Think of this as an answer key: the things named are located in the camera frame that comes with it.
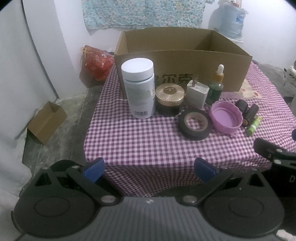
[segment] gray tile floor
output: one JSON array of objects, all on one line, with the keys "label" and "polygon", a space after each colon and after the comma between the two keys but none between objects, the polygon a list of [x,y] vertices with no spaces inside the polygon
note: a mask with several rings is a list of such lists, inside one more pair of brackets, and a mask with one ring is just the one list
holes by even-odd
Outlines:
[{"label": "gray tile floor", "polygon": [[[284,85],[282,69],[266,64],[259,64],[259,68],[282,96],[295,95],[296,88],[293,85]],[[27,135],[23,163],[31,169],[33,176],[41,167],[50,166],[62,159],[86,163],[83,142],[102,88],[103,85],[96,85],[86,94],[59,100],[57,103],[64,108],[68,117],[45,145],[36,140],[31,133]]]}]

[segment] green lip balm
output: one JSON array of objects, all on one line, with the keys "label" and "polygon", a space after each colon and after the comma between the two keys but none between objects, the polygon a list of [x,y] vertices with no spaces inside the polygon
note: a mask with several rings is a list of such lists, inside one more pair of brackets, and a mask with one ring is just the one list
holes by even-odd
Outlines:
[{"label": "green lip balm", "polygon": [[252,123],[252,125],[250,125],[248,127],[248,129],[246,129],[245,133],[248,137],[250,137],[251,135],[254,134],[255,130],[258,128],[258,126],[260,125],[260,122],[262,120],[261,116],[257,116],[254,120],[254,122]]}]

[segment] gold jar lid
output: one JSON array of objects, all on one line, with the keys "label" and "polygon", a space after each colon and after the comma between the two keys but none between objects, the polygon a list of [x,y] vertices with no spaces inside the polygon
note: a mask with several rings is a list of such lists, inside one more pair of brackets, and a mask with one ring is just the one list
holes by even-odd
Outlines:
[{"label": "gold jar lid", "polygon": [[156,99],[164,106],[178,106],[182,103],[185,91],[173,83],[165,83],[158,86],[155,90]]}]

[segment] cardboard box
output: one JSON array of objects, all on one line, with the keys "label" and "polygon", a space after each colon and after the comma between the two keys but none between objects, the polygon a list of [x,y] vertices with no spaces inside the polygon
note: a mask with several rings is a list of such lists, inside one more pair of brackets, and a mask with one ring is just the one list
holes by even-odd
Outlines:
[{"label": "cardboard box", "polygon": [[62,107],[52,102],[47,102],[28,123],[27,128],[39,141],[45,144],[66,117],[67,114]]},{"label": "cardboard box", "polygon": [[186,89],[193,77],[208,84],[219,64],[224,69],[223,91],[239,91],[252,56],[235,43],[209,29],[155,27],[122,32],[115,51],[115,63],[123,90],[121,65],[132,58],[154,63],[155,85],[180,84]]}]

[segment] checkered tablecloth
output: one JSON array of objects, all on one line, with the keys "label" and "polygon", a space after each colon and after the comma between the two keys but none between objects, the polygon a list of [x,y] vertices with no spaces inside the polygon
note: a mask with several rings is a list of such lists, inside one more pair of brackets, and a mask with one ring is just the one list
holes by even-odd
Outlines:
[{"label": "checkered tablecloth", "polygon": [[178,131],[178,116],[154,114],[144,120],[134,118],[127,100],[122,98],[113,66],[85,138],[87,161],[103,157],[106,177],[128,196],[151,196],[174,186],[197,183],[199,180],[193,171],[196,157],[236,171],[251,167],[268,169],[270,162],[253,150],[255,138],[262,137],[295,151],[296,142],[291,133],[296,128],[296,120],[275,86],[254,63],[246,79],[262,95],[262,99],[246,99],[249,106],[259,106],[258,114],[263,118],[255,134],[245,137],[244,130],[240,129],[238,136],[231,138],[213,129],[205,140],[190,141]]}]

